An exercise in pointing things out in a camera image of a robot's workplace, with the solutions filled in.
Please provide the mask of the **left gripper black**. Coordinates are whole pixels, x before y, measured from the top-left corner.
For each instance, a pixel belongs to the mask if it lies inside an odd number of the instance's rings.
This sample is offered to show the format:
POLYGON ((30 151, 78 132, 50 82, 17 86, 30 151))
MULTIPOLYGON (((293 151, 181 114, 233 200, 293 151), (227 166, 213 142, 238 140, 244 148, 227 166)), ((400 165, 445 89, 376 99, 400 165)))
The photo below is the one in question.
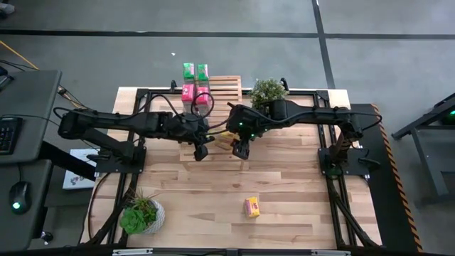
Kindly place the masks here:
POLYGON ((207 125, 200 121, 186 121, 182 117, 174 116, 166 122, 166 138, 178 143, 192 144, 196 161, 202 161, 208 155, 205 144, 210 142, 210 136, 206 134, 207 125))

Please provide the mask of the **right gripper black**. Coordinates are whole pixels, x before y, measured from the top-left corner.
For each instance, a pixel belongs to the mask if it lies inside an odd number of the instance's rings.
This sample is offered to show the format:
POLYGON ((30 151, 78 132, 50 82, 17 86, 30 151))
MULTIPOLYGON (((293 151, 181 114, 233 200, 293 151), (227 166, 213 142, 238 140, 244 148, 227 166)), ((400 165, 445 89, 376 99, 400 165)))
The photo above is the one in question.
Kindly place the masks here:
POLYGON ((265 133, 265 128, 259 123, 259 116, 244 105, 231 105, 226 129, 242 139, 234 139, 232 142, 232 154, 240 159, 249 159, 250 145, 247 139, 262 137, 265 133))

